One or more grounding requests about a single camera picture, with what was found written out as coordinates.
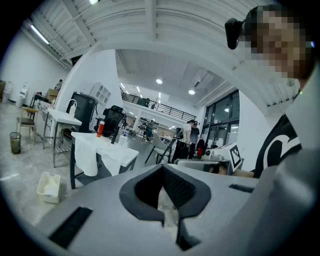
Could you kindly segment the white washbasin dark stand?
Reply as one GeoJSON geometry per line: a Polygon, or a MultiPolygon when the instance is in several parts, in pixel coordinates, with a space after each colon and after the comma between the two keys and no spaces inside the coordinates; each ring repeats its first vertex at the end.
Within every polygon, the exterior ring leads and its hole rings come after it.
{"type": "MultiPolygon", "coordinates": [[[[117,143],[111,144],[111,139],[107,137],[97,137],[95,133],[81,133],[81,132],[72,132],[72,142],[71,142],[71,152],[70,152],[70,166],[69,166],[69,175],[70,175],[70,185],[74,190],[76,188],[76,181],[79,181],[82,185],[88,185],[94,181],[113,177],[111,173],[107,170],[105,165],[102,162],[101,156],[97,153],[97,149],[105,148],[109,145],[118,146],[117,143]],[[96,146],[96,162],[97,162],[97,175],[96,176],[87,176],[84,172],[79,169],[76,165],[75,160],[75,136],[83,134],[84,136],[90,138],[96,146]]],[[[127,142],[122,146],[126,150],[126,156],[123,158],[123,161],[120,166],[119,174],[125,173],[126,171],[131,171],[134,168],[138,151],[128,148],[127,142]]]]}

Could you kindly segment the white glass-door cabinet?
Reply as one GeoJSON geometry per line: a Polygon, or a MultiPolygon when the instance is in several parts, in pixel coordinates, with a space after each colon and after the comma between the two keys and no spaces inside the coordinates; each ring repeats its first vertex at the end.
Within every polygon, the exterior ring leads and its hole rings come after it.
{"type": "Polygon", "coordinates": [[[92,86],[89,95],[99,104],[106,105],[111,96],[111,92],[101,82],[96,82],[92,86]]]}

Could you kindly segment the person's black printed shirt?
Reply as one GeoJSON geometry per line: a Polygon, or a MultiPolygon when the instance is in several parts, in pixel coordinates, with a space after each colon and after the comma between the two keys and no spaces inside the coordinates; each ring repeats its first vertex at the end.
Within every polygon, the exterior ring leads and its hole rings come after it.
{"type": "Polygon", "coordinates": [[[302,149],[300,140],[290,123],[283,114],[270,131],[258,153],[253,177],[260,178],[263,170],[279,165],[287,156],[302,149]]]}

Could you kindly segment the long tube light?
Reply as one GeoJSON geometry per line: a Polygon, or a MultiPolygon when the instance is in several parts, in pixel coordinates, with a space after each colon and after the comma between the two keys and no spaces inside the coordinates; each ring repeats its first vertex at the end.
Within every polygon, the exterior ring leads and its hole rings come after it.
{"type": "Polygon", "coordinates": [[[39,30],[33,24],[30,25],[30,28],[45,44],[50,44],[50,42],[39,32],[39,30]]]}

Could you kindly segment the dark mesh waste bin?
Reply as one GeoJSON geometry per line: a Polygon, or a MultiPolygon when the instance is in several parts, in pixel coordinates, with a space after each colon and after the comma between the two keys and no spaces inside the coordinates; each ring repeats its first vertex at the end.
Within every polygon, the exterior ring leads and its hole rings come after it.
{"type": "Polygon", "coordinates": [[[20,154],[22,135],[19,132],[11,132],[9,136],[11,152],[15,155],[20,154]]]}

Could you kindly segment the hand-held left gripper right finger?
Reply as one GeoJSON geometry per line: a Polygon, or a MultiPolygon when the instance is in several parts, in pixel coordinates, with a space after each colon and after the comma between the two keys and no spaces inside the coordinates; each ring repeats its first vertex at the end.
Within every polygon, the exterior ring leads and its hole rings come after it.
{"type": "Polygon", "coordinates": [[[255,178],[219,175],[175,164],[163,168],[191,179],[194,196],[185,206],[200,212],[185,217],[180,227],[190,252],[246,252],[253,223],[246,219],[242,208],[258,184],[255,178]]]}

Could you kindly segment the black-framed glass doors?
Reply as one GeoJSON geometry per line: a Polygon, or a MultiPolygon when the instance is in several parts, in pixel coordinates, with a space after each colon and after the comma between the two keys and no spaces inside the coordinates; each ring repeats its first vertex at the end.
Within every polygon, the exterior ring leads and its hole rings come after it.
{"type": "Polygon", "coordinates": [[[235,91],[206,109],[201,138],[213,149],[235,143],[240,127],[240,94],[235,91]]]}

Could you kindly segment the white washbasin steel stand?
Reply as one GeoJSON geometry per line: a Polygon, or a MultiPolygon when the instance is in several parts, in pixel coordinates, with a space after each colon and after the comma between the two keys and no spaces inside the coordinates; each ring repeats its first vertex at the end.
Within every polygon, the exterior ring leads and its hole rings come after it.
{"type": "Polygon", "coordinates": [[[44,130],[43,130],[43,136],[42,136],[42,147],[45,148],[46,141],[51,142],[51,148],[52,148],[52,163],[53,167],[56,167],[56,155],[67,153],[71,150],[70,147],[62,145],[61,140],[57,139],[57,133],[59,126],[67,126],[67,127],[75,127],[78,131],[80,126],[82,125],[82,122],[74,117],[70,117],[70,115],[66,112],[58,111],[53,108],[47,109],[47,114],[44,122],[44,130]],[[51,120],[51,127],[53,127],[53,136],[46,136],[47,131],[47,123],[49,120],[49,117],[52,117],[51,120]]]}

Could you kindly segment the person's right forearm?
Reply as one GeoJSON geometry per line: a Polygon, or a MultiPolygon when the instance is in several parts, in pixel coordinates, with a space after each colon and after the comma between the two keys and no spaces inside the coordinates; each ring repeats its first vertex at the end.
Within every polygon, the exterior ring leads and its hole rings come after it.
{"type": "Polygon", "coordinates": [[[236,169],[234,171],[234,176],[244,177],[244,178],[253,178],[254,173],[252,171],[245,171],[245,170],[241,170],[241,169],[236,169]]]}

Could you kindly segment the white marble counter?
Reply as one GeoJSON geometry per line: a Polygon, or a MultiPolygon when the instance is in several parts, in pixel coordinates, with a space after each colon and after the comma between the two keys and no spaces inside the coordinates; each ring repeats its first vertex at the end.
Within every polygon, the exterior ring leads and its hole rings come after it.
{"type": "Polygon", "coordinates": [[[49,137],[51,132],[51,126],[52,126],[52,116],[48,114],[48,109],[51,109],[51,104],[44,102],[42,100],[36,100],[34,108],[38,110],[37,117],[36,117],[36,135],[40,137],[40,139],[43,141],[44,137],[49,137]]]}

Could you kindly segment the person's right hand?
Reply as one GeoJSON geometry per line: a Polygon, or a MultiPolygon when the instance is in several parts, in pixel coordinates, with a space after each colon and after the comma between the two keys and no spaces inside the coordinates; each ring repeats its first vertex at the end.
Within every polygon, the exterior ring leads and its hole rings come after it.
{"type": "Polygon", "coordinates": [[[226,165],[210,165],[209,173],[227,175],[227,167],[226,165]]]}

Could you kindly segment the black side table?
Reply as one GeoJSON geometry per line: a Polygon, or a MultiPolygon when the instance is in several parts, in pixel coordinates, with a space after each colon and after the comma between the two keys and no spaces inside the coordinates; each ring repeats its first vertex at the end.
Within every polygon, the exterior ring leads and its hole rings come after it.
{"type": "Polygon", "coordinates": [[[44,120],[47,117],[48,107],[50,106],[51,106],[51,103],[40,94],[34,94],[29,104],[30,108],[36,109],[39,111],[39,114],[42,116],[44,120]]]}

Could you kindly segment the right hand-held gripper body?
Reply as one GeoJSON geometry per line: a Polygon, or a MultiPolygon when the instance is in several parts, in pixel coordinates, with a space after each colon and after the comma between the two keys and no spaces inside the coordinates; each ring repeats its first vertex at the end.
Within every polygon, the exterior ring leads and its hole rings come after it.
{"type": "Polygon", "coordinates": [[[236,142],[213,149],[206,149],[202,159],[225,164],[227,173],[234,173],[242,164],[242,158],[236,142]]]}

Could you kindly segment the white toilet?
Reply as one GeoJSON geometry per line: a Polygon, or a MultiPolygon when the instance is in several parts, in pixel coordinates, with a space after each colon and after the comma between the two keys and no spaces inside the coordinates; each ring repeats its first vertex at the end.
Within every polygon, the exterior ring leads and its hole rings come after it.
{"type": "Polygon", "coordinates": [[[26,96],[27,96],[27,93],[28,93],[28,90],[29,90],[29,84],[27,82],[24,82],[22,84],[20,93],[16,99],[15,104],[16,104],[17,108],[21,108],[23,106],[25,99],[26,99],[26,96]]]}
{"type": "Polygon", "coordinates": [[[4,85],[3,93],[2,93],[2,99],[1,99],[3,103],[7,103],[8,100],[10,99],[12,89],[13,89],[13,83],[11,81],[6,81],[4,85]]]}

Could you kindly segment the white display shelf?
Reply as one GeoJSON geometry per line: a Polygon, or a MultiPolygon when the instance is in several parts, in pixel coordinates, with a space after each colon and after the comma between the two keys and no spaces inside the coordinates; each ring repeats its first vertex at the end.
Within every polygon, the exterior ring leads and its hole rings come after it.
{"type": "Polygon", "coordinates": [[[146,128],[147,128],[147,126],[148,126],[150,123],[153,123],[152,132],[153,132],[153,133],[157,133],[158,130],[159,130],[159,126],[160,126],[159,123],[156,122],[156,120],[155,120],[154,118],[148,119],[148,118],[144,118],[144,117],[141,117],[141,118],[138,120],[137,130],[136,130],[136,131],[146,131],[146,128]]]}

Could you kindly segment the brown cardboard box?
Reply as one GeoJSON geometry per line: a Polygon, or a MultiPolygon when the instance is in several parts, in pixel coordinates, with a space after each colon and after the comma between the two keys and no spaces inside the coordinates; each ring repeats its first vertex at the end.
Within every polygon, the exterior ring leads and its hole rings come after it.
{"type": "Polygon", "coordinates": [[[56,89],[48,89],[46,94],[46,99],[49,103],[51,103],[53,100],[56,100],[59,94],[59,90],[56,89]]]}

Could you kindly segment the grey chair black legs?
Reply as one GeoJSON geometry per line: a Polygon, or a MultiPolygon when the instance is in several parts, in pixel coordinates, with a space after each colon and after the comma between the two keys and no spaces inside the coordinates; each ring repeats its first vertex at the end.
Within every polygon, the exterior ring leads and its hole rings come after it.
{"type": "Polygon", "coordinates": [[[174,145],[176,142],[176,138],[173,138],[169,144],[165,144],[161,139],[158,134],[153,135],[152,139],[152,150],[149,153],[147,159],[145,160],[145,164],[148,162],[150,156],[152,155],[153,152],[155,152],[156,156],[156,164],[161,164],[161,163],[171,163],[171,156],[173,153],[174,145]]]}

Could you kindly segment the white towel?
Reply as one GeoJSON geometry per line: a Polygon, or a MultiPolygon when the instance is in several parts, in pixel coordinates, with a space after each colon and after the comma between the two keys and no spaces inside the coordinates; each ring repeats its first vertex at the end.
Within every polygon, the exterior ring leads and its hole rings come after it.
{"type": "Polygon", "coordinates": [[[83,134],[76,135],[74,139],[76,166],[81,169],[86,176],[95,177],[98,174],[97,147],[95,143],[83,134]]]}
{"type": "Polygon", "coordinates": [[[110,174],[112,176],[118,175],[123,159],[126,157],[126,150],[121,146],[108,145],[97,149],[97,153],[110,174]]]}
{"type": "Polygon", "coordinates": [[[56,197],[59,193],[60,182],[58,176],[51,176],[43,189],[43,194],[48,197],[56,197]]]}

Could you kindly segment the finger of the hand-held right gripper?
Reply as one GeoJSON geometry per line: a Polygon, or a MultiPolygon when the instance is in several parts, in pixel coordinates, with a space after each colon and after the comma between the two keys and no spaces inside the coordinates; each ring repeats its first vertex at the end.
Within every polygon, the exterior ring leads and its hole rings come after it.
{"type": "Polygon", "coordinates": [[[219,168],[220,162],[202,159],[177,159],[174,164],[198,171],[213,173],[215,167],[219,168]]]}

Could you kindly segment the wooden chair brown seat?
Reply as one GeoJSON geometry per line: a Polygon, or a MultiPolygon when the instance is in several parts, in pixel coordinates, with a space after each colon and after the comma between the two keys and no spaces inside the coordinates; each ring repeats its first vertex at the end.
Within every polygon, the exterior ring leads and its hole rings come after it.
{"type": "Polygon", "coordinates": [[[36,142],[36,121],[39,110],[30,107],[21,107],[20,116],[16,118],[16,132],[21,132],[21,127],[27,127],[29,138],[32,139],[32,144],[36,142]]]}

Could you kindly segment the black mezzanine railing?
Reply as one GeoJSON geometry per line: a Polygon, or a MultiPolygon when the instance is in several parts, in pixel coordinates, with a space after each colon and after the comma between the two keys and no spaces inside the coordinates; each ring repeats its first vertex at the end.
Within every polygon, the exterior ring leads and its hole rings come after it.
{"type": "Polygon", "coordinates": [[[170,107],[165,104],[158,103],[156,101],[146,99],[146,98],[141,98],[139,96],[135,96],[132,94],[127,94],[127,93],[122,93],[121,98],[123,101],[127,103],[132,103],[134,105],[139,105],[151,110],[155,110],[157,112],[172,116],[174,118],[183,120],[183,121],[189,121],[189,120],[195,120],[196,116],[192,115],[188,112],[184,112],[182,110],[179,110],[174,107],[170,107]]]}

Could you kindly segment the white air conditioner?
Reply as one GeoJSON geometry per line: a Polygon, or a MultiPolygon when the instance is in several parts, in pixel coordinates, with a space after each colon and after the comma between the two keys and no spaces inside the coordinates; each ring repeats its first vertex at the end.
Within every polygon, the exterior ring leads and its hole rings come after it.
{"type": "Polygon", "coordinates": [[[207,86],[214,77],[215,75],[211,71],[200,68],[192,80],[193,86],[200,89],[207,86]]]}

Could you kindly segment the white laundry basket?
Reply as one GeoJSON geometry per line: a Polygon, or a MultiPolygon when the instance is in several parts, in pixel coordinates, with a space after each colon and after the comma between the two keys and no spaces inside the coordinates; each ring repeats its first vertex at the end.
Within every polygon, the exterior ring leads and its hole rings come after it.
{"type": "Polygon", "coordinates": [[[36,193],[38,194],[40,200],[46,203],[59,204],[60,203],[60,184],[61,184],[61,176],[59,174],[51,175],[49,172],[43,172],[41,178],[39,180],[36,193]],[[44,187],[48,182],[48,179],[53,176],[58,176],[59,181],[59,191],[56,197],[50,197],[44,195],[44,187]]]}

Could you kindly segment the black office chair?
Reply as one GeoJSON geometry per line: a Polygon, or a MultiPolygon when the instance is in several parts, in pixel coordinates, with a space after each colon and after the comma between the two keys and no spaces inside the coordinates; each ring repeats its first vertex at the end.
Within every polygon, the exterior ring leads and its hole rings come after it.
{"type": "Polygon", "coordinates": [[[104,119],[98,118],[97,123],[94,126],[94,130],[97,132],[101,122],[104,122],[102,135],[104,137],[111,137],[115,131],[119,131],[120,122],[126,122],[126,115],[122,107],[113,105],[111,108],[106,108],[103,113],[104,119]]]}

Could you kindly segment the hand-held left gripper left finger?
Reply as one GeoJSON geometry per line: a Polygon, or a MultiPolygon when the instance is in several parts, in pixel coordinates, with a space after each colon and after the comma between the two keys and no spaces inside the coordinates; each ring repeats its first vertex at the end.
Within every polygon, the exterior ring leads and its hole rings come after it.
{"type": "Polygon", "coordinates": [[[151,166],[103,178],[79,188],[47,213],[36,226],[38,239],[51,253],[177,253],[179,247],[159,221],[143,221],[120,201],[120,189],[151,166]],[[79,207],[91,210],[67,248],[50,239],[79,207]]]}

